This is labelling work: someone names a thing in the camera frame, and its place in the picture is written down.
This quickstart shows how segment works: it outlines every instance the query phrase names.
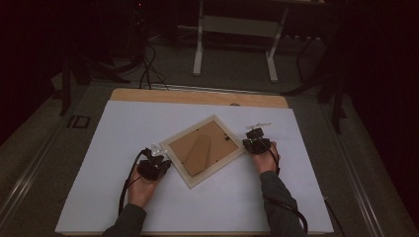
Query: sleeve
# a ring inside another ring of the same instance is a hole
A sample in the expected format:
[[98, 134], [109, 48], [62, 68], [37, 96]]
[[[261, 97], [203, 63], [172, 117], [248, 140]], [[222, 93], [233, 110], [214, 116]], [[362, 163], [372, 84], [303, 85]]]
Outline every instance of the sleeve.
[[[297, 209], [296, 200], [291, 196], [285, 184], [273, 171], [268, 171], [260, 176], [262, 193], [264, 197], [275, 201], [284, 202]], [[265, 199], [265, 212], [271, 227], [271, 236], [306, 236], [302, 229], [299, 218], [287, 209], [270, 203]]]
[[144, 223], [145, 210], [134, 204], [127, 204], [115, 225], [109, 227], [102, 236], [104, 237], [134, 237], [139, 236]]

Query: person's right hand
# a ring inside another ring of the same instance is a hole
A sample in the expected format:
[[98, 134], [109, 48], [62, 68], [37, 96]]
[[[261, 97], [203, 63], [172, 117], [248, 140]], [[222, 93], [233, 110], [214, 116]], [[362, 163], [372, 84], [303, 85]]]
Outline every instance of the person's right hand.
[[140, 178], [140, 175], [136, 172], [137, 168], [138, 165], [135, 165], [134, 172], [129, 179], [129, 182], [133, 183], [128, 188], [128, 203], [145, 208], [153, 198], [154, 191], [161, 179], [158, 181], [147, 181], [144, 178]]
[[[272, 141], [271, 144], [271, 151], [276, 156], [275, 158], [280, 162], [281, 156], [278, 154], [277, 151], [277, 142]], [[255, 164], [255, 168], [259, 174], [265, 173], [267, 171], [277, 171], [277, 163], [274, 160], [274, 157], [272, 157], [272, 154], [269, 151], [266, 151], [265, 153], [255, 155], [251, 154], [253, 158], [253, 163]]]

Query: white tabletop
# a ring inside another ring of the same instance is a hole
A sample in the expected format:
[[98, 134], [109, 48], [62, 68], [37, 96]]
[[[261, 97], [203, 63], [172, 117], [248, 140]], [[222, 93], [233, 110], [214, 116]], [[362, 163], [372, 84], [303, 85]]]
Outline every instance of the white tabletop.
[[[105, 108], [55, 231], [101, 233], [113, 225], [138, 152], [212, 115], [240, 139], [247, 125], [272, 122], [263, 128], [265, 137], [278, 142], [280, 177], [297, 200], [309, 232], [333, 232], [293, 110], [115, 101]], [[269, 231], [260, 181], [248, 154], [191, 190], [175, 167], [170, 168], [146, 211], [144, 234]]]

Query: black cable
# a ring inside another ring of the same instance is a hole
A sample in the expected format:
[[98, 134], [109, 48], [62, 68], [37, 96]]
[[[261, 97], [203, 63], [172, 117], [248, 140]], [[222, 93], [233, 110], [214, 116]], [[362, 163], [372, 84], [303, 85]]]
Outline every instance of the black cable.
[[141, 178], [141, 177], [139, 177], [138, 179], [136, 179], [135, 181], [133, 181], [133, 182], [129, 182], [129, 179], [130, 179], [130, 177], [131, 177], [131, 175], [132, 175], [132, 172], [133, 172], [133, 170], [135, 169], [135, 165], [136, 165], [136, 162], [138, 161], [138, 159], [139, 159], [139, 157], [142, 155], [142, 151], [141, 152], [139, 152], [138, 153], [138, 155], [135, 157], [135, 160], [133, 161], [133, 163], [132, 163], [132, 166], [131, 166], [131, 169], [130, 169], [130, 171], [129, 171], [129, 175], [128, 175], [128, 178], [126, 179], [126, 181], [124, 182], [124, 187], [123, 187], [123, 191], [121, 192], [121, 196], [120, 196], [120, 204], [119, 204], [119, 208], [118, 208], [118, 215], [120, 215], [121, 214], [121, 212], [123, 212], [123, 208], [124, 208], [124, 200], [126, 199], [126, 190], [128, 189], [128, 187], [130, 186], [130, 185], [132, 185], [132, 183], [133, 182], [135, 182], [135, 181], [137, 181], [139, 178]]
[[165, 81], [166, 81], [166, 76], [163, 74], [163, 73], [161, 73], [161, 72], [158, 72], [155, 68], [154, 68], [154, 66], [152, 65], [152, 64], [150, 64], [150, 69], [154, 72], [154, 74], [156, 75], [156, 77], [158, 78], [158, 80], [166, 87], [166, 89], [169, 91], [169, 87], [167, 86], [167, 84], [165, 83]]
[[[265, 146], [265, 148], [269, 151], [269, 153], [271, 153], [271, 155], [272, 155], [272, 158], [274, 159], [274, 161], [275, 161], [275, 164], [277, 165], [277, 175], [279, 175], [280, 174], [280, 159], [277, 159], [277, 157], [275, 157], [275, 154], [274, 154], [274, 152], [272, 152], [272, 150], [267, 146], [267, 145], [265, 145], [265, 143], [263, 143], [263, 141], [262, 141], [262, 139], [261, 138], [257, 138], [257, 140], [263, 145], [263, 146]], [[308, 234], [308, 223], [307, 223], [307, 220], [305, 219], [305, 217], [304, 217], [304, 215], [301, 213], [301, 212], [299, 212], [297, 209], [295, 209], [295, 208], [293, 208], [292, 206], [290, 206], [290, 205], [288, 205], [288, 204], [286, 204], [286, 203], [284, 203], [284, 202], [281, 202], [281, 201], [278, 201], [278, 200], [273, 200], [273, 199], [270, 199], [270, 198], [267, 198], [266, 196], [263, 196], [266, 200], [268, 200], [268, 201], [270, 201], [272, 204], [275, 204], [275, 205], [277, 205], [277, 206], [280, 206], [280, 207], [282, 207], [282, 208], [284, 208], [284, 209], [287, 209], [287, 210], [289, 210], [290, 212], [292, 212], [294, 215], [296, 215], [299, 219], [301, 219], [301, 221], [302, 221], [302, 225], [303, 225], [303, 228], [304, 228], [304, 232], [306, 233], [306, 234]]]
[[326, 198], [324, 199], [324, 203], [326, 203], [327, 208], [329, 208], [330, 213], [332, 213], [333, 218], [335, 218], [336, 223], [338, 224], [338, 227], [339, 227], [339, 229], [340, 229], [340, 231], [341, 231], [341, 233], [342, 233], [342, 236], [343, 236], [343, 237], [346, 237], [345, 232], [343, 231], [342, 225], [341, 225], [341, 223], [340, 223], [340, 221], [339, 221], [338, 217], [336, 216], [335, 212], [333, 211], [332, 207], [331, 207], [331, 206], [330, 206], [330, 204], [329, 204], [329, 201], [327, 201], [327, 199], [326, 199]]
[[[144, 70], [144, 72], [142, 72], [141, 78], [139, 80], [139, 89], [141, 89], [142, 81], [144, 80], [145, 75], [148, 75], [148, 69], [149, 69], [150, 65], [153, 63], [154, 58], [156, 57], [156, 50], [154, 49], [154, 47], [152, 47], [149, 44], [147, 44], [147, 46], [150, 47], [151, 50], [153, 51], [153, 56], [152, 56], [152, 58], [151, 58], [151, 60], [149, 61], [148, 64], [146, 63], [146, 60], [144, 60], [145, 70]], [[151, 89], [151, 86], [149, 84], [149, 78], [147, 79], [147, 81], [148, 81], [148, 87]]]
[[290, 206], [290, 205], [288, 205], [288, 204], [286, 204], [286, 203], [283, 203], [283, 202], [281, 202], [281, 201], [278, 201], [278, 200], [273, 200], [273, 199], [269, 199], [269, 198], [267, 198], [266, 196], [263, 196], [266, 200], [268, 200], [269, 202], [271, 202], [272, 204], [275, 204], [275, 205], [277, 205], [277, 206], [280, 206], [280, 207], [282, 207], [282, 208], [284, 208], [284, 209], [287, 209], [287, 210], [289, 210], [290, 212], [292, 212], [294, 215], [296, 215], [299, 219], [301, 219], [301, 221], [302, 221], [302, 225], [303, 225], [303, 229], [304, 229], [304, 232], [306, 233], [306, 234], [308, 234], [308, 223], [307, 223], [307, 220], [305, 219], [305, 217], [304, 217], [304, 215], [302, 215], [301, 214], [301, 212], [299, 212], [297, 209], [295, 209], [295, 208], [293, 208], [292, 206]]
[[269, 153], [271, 153], [271, 156], [272, 156], [272, 158], [274, 159], [274, 161], [275, 161], [275, 164], [277, 165], [277, 169], [276, 169], [276, 171], [275, 171], [275, 173], [277, 173], [277, 175], [279, 175], [280, 174], [280, 159], [277, 159], [277, 157], [275, 157], [275, 154], [272, 152], [272, 150], [267, 146], [267, 145], [265, 145], [265, 143], [263, 143], [263, 141], [262, 141], [262, 139], [260, 138], [260, 137], [258, 137], [258, 138], [256, 138], [263, 146], [265, 146], [265, 148], [269, 151]]

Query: table leg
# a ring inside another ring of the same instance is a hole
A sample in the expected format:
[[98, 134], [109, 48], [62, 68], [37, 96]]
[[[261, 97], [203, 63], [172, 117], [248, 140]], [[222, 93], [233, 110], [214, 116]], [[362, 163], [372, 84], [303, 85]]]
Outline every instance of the table leg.
[[194, 76], [201, 75], [201, 65], [203, 62], [203, 8], [204, 1], [200, 1], [200, 18], [198, 19], [198, 45], [197, 52], [195, 53], [195, 63], [194, 63]]
[[289, 9], [286, 8], [283, 11], [283, 16], [281, 21], [278, 23], [277, 31], [274, 36], [274, 42], [270, 50], [266, 51], [266, 61], [268, 63], [269, 77], [271, 78], [272, 83], [278, 82], [277, 70], [275, 68], [274, 54], [277, 50], [278, 41], [280, 40], [281, 33], [283, 32], [284, 23], [286, 22]]

